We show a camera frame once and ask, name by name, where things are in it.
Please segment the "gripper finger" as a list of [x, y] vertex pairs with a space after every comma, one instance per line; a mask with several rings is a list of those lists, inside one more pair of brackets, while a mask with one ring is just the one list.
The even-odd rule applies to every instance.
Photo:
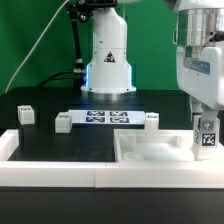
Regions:
[[190, 105], [190, 112], [191, 112], [191, 121], [194, 121], [194, 118], [196, 116], [200, 116], [202, 114], [202, 104], [199, 100], [190, 96], [189, 105]]
[[199, 130], [206, 133], [218, 132], [220, 129], [220, 122], [217, 118], [218, 113], [218, 110], [203, 106], [199, 122]]

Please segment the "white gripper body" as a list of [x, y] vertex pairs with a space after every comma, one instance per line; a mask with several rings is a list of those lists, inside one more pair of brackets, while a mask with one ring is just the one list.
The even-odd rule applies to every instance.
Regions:
[[213, 110], [224, 110], [224, 47], [204, 47], [195, 58], [186, 58], [178, 47], [176, 71], [181, 90]]

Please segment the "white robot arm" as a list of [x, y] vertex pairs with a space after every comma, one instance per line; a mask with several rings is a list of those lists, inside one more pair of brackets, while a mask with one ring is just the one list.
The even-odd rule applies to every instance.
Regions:
[[[127, 24], [116, 12], [122, 2], [134, 0], [80, 0], [81, 20], [93, 19], [93, 56], [87, 65], [82, 91], [112, 99], [134, 92], [131, 66], [126, 59]], [[197, 108], [198, 129], [218, 129], [224, 110], [224, 0], [162, 0], [178, 14], [173, 41], [178, 86]]]

